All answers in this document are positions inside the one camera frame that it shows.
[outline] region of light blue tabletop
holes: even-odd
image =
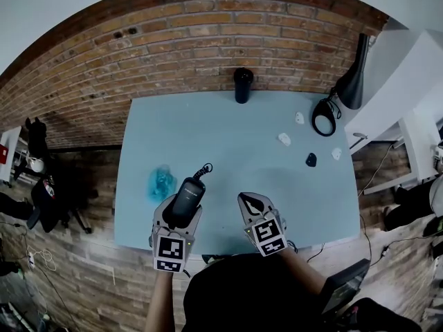
[[[151,171],[168,165],[177,190],[205,163],[214,170],[201,178],[206,193],[193,254],[253,252],[243,232],[240,192],[271,199],[287,221],[288,239],[298,247],[359,234],[354,168],[343,125],[328,138],[310,124],[325,95],[255,91],[246,104],[233,91],[183,93],[132,101],[118,168],[115,241],[150,250],[154,210],[147,196]],[[304,115],[304,125],[295,121]],[[278,140],[286,133],[291,145]],[[339,147],[340,159],[331,152]],[[309,153],[317,166],[305,163]]]

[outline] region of lamp shade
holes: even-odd
[[[335,84],[340,101],[349,109],[359,109],[363,97],[363,70],[368,54],[369,36],[360,33],[354,63]]]

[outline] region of red object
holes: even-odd
[[[0,145],[0,163],[5,164],[8,157],[8,148]]]

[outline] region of white cable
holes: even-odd
[[[360,197],[360,195],[363,193],[363,191],[369,187],[369,185],[371,184],[372,180],[374,179],[375,175],[377,174],[377,172],[379,171],[380,167],[383,165],[384,160],[386,159],[386,157],[389,154],[389,151],[392,149],[392,146],[394,144],[392,144],[391,146],[389,146],[385,156],[381,159],[380,165],[378,166],[378,168],[375,170],[374,174],[372,175],[371,179],[369,180],[368,184],[360,191],[359,195],[357,196],[357,198]]]
[[[32,247],[28,246],[26,251],[27,251],[26,253],[27,253],[28,256],[29,256],[30,253],[34,257],[35,257],[35,255],[40,255],[40,257],[44,260],[44,265],[49,270],[52,270],[53,272],[55,272],[57,270],[57,265],[54,262],[53,254],[49,250],[36,251]],[[52,262],[52,267],[48,266],[48,262]],[[33,267],[29,263],[29,259],[28,259],[28,266],[29,266],[29,268],[33,269]]]

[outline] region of black handheld device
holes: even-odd
[[[184,229],[189,226],[206,191],[200,177],[212,170],[213,166],[207,163],[193,177],[185,178],[180,190],[163,211],[163,220],[168,224],[169,229]]]

